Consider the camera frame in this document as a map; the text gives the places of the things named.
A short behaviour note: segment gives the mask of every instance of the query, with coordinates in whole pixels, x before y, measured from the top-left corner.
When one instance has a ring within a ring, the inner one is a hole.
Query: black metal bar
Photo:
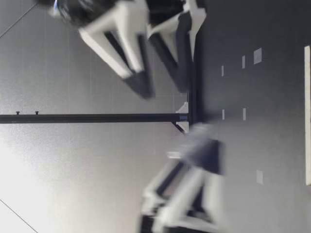
[[[181,133],[186,133],[183,128],[181,128],[179,125],[177,125],[176,122],[172,122],[172,124],[181,132]]]
[[[0,115],[0,124],[180,122],[188,114]]]

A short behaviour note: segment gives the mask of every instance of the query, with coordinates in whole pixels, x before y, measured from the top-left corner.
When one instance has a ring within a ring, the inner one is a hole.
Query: floor marking
[[[305,133],[306,133],[306,184],[311,185],[311,72],[310,46],[305,47]]]
[[[254,51],[254,65],[262,62],[262,48]]]
[[[246,108],[243,108],[243,120],[246,120]]]
[[[245,55],[242,57],[242,69],[245,69]]]
[[[260,170],[256,171],[256,181],[257,183],[263,185],[263,171]]]

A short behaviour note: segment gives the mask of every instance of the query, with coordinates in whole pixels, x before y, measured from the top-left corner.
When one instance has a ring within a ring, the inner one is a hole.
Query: motion blur robot
[[[180,92],[193,75],[195,39],[206,13],[199,0],[36,0],[76,26],[82,39],[131,89],[153,96],[149,39]]]
[[[144,190],[141,233],[226,233],[219,141],[196,125],[168,152],[169,162]]]

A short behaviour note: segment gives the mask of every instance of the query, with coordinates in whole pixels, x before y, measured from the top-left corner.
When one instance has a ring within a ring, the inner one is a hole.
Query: gray floor
[[[0,34],[32,3],[0,1]],[[156,98],[119,81],[75,29],[39,9],[0,40],[0,114],[173,113],[186,101],[151,48]],[[0,126],[0,199],[39,233],[137,232],[171,124]],[[0,232],[33,232],[0,203]]]
[[[225,144],[232,232],[311,232],[304,144],[310,1],[207,2],[205,106]],[[262,61],[254,64],[259,48]]]

